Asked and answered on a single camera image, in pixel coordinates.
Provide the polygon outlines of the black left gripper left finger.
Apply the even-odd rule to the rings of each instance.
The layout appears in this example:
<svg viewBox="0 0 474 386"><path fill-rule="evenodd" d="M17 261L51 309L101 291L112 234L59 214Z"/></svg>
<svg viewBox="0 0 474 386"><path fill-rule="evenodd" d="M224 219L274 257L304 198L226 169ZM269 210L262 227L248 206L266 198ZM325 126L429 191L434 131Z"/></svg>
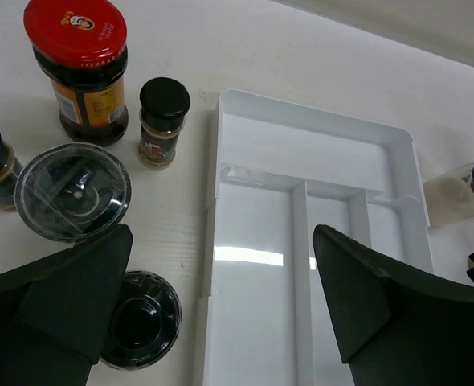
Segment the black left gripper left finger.
<svg viewBox="0 0 474 386"><path fill-rule="evenodd" d="M129 262L127 225L0 274L0 385L84 385Z"/></svg>

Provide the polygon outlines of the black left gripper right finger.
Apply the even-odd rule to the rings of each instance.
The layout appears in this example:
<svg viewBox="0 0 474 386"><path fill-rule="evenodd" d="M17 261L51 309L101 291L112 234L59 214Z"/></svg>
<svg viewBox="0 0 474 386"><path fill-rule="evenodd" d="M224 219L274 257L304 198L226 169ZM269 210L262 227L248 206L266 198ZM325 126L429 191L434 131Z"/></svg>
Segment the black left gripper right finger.
<svg viewBox="0 0 474 386"><path fill-rule="evenodd" d="M474 287L313 233L341 360L356 385L474 385Z"/></svg>

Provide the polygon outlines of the white powder black cap bottle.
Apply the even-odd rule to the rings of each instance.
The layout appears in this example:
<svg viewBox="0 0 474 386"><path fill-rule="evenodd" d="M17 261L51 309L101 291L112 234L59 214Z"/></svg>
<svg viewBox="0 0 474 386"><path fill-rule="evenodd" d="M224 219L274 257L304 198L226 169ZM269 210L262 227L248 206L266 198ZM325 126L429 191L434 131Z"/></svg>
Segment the white powder black cap bottle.
<svg viewBox="0 0 474 386"><path fill-rule="evenodd" d="M474 162L423 184L432 228L442 228L474 217Z"/></svg>

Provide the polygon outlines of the black knob cap bottle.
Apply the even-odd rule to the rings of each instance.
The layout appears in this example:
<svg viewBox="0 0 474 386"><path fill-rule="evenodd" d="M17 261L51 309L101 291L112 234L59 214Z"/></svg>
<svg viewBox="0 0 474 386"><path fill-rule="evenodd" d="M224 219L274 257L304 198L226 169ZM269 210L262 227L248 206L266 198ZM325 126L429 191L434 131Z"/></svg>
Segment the black knob cap bottle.
<svg viewBox="0 0 474 386"><path fill-rule="evenodd" d="M100 358L119 370L147 368L172 348L181 323L179 297L166 279L149 271L128 271Z"/></svg>

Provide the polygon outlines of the clear lid pepper grinder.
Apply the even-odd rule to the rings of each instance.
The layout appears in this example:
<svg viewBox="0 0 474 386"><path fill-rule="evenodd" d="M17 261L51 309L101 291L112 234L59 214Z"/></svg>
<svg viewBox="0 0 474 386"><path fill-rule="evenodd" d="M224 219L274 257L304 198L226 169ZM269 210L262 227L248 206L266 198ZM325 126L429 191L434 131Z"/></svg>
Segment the clear lid pepper grinder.
<svg viewBox="0 0 474 386"><path fill-rule="evenodd" d="M131 198L123 163L106 149L81 142L32 158L14 189L16 210L29 229L48 240L74 244L116 227Z"/></svg>

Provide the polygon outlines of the white plastic organizer tray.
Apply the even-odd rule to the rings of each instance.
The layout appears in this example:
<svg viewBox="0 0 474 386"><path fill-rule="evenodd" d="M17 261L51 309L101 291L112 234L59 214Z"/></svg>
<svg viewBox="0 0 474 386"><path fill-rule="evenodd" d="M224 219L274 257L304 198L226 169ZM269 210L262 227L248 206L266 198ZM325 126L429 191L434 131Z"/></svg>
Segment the white plastic organizer tray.
<svg viewBox="0 0 474 386"><path fill-rule="evenodd" d="M210 131L196 385L350 385L317 272L327 224L431 272L411 135L228 89Z"/></svg>

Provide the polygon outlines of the small black lid spice bottle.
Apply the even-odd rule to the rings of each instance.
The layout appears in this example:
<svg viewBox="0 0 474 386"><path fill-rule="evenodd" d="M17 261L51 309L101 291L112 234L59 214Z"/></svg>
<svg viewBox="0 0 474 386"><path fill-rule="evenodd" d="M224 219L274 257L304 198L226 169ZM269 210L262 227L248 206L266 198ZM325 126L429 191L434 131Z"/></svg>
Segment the small black lid spice bottle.
<svg viewBox="0 0 474 386"><path fill-rule="evenodd" d="M141 136L138 154L149 167L164 169L176 156L176 146L190 110L190 94L169 77L148 80L140 91Z"/></svg>

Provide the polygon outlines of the red lid chili sauce jar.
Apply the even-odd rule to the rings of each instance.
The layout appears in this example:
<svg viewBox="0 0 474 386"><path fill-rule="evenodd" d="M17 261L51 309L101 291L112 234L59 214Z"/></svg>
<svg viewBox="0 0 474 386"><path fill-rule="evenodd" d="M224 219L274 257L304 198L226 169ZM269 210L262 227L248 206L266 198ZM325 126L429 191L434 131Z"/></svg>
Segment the red lid chili sauce jar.
<svg viewBox="0 0 474 386"><path fill-rule="evenodd" d="M129 123L122 13L106 0L33 0L24 10L23 25L51 81L68 137L98 146L119 141Z"/></svg>

